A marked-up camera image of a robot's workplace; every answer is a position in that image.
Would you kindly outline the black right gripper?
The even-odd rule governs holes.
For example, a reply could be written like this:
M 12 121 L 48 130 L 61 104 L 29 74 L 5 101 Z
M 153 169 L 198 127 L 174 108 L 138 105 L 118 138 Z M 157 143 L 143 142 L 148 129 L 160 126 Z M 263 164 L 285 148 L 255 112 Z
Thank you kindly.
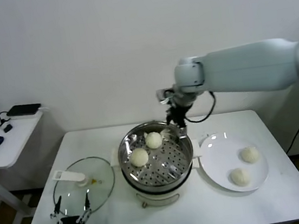
M 169 107 L 166 111 L 166 122 L 167 125 L 169 125 L 171 122 L 173 122 L 175 125 L 177 125 L 179 128 L 179 139 L 187 138 L 187 126 L 185 124 L 185 108 L 178 106 L 178 107 Z

